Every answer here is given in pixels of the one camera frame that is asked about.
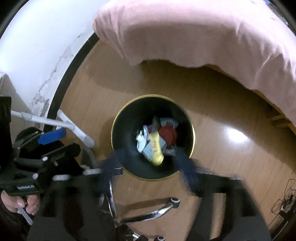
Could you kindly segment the person's left hand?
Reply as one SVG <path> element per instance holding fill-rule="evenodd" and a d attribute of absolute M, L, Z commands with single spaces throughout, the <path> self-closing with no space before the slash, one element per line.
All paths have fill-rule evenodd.
<path fill-rule="evenodd" d="M 1 200 L 7 210 L 13 213 L 20 213 L 19 208 L 25 208 L 30 215 L 35 215 L 40 208 L 41 199 L 39 195 L 29 195 L 27 200 L 18 196 L 9 196 L 5 191 L 1 192 Z"/>

